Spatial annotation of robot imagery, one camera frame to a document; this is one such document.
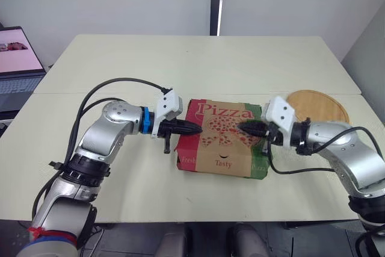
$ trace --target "laptop keyboard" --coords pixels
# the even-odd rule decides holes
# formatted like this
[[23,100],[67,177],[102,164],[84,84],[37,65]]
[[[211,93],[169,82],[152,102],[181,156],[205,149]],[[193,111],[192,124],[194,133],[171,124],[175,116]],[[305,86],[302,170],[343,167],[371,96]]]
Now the laptop keyboard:
[[0,94],[33,91],[41,78],[10,79],[0,81]]

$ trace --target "cardboard box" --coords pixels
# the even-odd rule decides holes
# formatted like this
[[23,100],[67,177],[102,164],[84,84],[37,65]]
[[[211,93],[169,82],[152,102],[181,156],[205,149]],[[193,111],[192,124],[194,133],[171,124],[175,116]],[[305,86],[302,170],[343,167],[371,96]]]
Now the cardboard box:
[[261,111],[260,105],[192,99],[186,120],[203,132],[180,136],[178,169],[263,179],[269,167],[262,153],[265,140],[237,128],[239,122],[260,120]]

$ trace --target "pizza text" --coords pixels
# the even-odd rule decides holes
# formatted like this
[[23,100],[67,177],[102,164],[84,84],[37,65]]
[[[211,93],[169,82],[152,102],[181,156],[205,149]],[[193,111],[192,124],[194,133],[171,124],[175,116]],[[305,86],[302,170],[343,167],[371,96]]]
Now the pizza text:
[[227,108],[217,108],[216,105],[209,105],[199,103],[199,110],[196,114],[205,114],[207,110],[211,110],[213,116],[226,116],[226,117],[243,117],[245,119],[253,119],[253,113],[251,111],[241,110],[229,110]]

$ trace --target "round wooden board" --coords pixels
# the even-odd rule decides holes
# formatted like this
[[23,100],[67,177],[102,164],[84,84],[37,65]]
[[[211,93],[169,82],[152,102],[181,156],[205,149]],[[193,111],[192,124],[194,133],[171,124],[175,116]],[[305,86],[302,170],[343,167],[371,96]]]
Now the round wooden board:
[[347,111],[338,101],[318,91],[299,90],[290,94],[286,101],[295,109],[295,115],[300,121],[310,117],[313,122],[350,122]]

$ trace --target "laptop screen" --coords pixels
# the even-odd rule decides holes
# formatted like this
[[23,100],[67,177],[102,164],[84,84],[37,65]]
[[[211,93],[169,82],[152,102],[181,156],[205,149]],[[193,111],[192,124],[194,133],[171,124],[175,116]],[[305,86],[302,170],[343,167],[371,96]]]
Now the laptop screen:
[[0,75],[42,70],[21,27],[0,29]]

